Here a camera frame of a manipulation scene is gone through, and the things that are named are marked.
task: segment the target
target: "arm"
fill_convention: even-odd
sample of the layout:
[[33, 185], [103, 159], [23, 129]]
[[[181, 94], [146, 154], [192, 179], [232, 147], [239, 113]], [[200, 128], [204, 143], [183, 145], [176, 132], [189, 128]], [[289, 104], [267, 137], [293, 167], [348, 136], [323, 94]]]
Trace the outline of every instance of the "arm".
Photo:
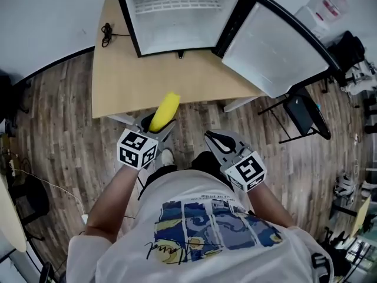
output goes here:
[[255, 215], [260, 219], [288, 228], [295, 226], [293, 218], [264, 182], [248, 192]]
[[115, 174], [89, 213], [85, 235], [117, 240], [137, 176], [138, 170], [127, 166]]

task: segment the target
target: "light wood tabletop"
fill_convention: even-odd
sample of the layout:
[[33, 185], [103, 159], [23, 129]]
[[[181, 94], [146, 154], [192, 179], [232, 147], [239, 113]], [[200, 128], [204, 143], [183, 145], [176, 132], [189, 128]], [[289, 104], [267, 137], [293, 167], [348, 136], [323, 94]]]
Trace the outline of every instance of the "light wood tabletop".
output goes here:
[[362, 206], [359, 208], [358, 214], [355, 218], [355, 222], [353, 223], [351, 234], [349, 235], [350, 238], [352, 238], [358, 232], [360, 227], [363, 225], [370, 203], [371, 203], [371, 197], [368, 197], [364, 201]]
[[26, 236], [17, 211], [6, 186], [6, 178], [0, 175], [0, 223], [1, 231], [18, 251], [26, 251]]
[[130, 37], [113, 37], [101, 46], [101, 27], [108, 22], [115, 34], [128, 34], [118, 0], [105, 0], [98, 25], [92, 69], [92, 117], [157, 107], [169, 91], [181, 103], [265, 94], [221, 63], [209, 50], [138, 58]]

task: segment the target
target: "white t-shirt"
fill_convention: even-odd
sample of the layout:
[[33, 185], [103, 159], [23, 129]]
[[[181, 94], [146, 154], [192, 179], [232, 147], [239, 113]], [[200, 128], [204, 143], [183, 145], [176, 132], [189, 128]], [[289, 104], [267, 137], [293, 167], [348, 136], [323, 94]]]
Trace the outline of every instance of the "white t-shirt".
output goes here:
[[71, 239], [68, 283], [318, 282], [312, 254], [330, 259], [305, 231], [246, 213], [226, 185], [204, 172], [160, 177], [140, 206], [133, 229], [114, 244], [97, 236]]

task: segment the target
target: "white sneaker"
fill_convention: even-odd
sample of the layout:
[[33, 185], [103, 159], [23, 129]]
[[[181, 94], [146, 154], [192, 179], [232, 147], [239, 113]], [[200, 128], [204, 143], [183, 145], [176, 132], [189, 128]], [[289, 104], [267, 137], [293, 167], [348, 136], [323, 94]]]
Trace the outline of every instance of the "white sneaker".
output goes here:
[[174, 165], [174, 156], [170, 149], [164, 149], [161, 152], [161, 162], [163, 167]]
[[363, 181], [363, 184], [361, 186], [362, 189], [367, 189], [367, 190], [372, 190], [372, 189], [375, 189], [376, 187], [377, 187], [377, 185], [375, 185], [373, 183], [368, 183], [365, 180]]

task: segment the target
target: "black strap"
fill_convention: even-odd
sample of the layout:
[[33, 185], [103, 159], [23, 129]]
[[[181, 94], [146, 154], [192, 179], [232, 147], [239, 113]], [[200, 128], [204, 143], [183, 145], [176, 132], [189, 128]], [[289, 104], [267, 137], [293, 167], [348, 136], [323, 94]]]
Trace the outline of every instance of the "black strap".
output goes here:
[[322, 254], [315, 252], [312, 255], [312, 264], [317, 273], [320, 283], [329, 283], [330, 281], [330, 262]]

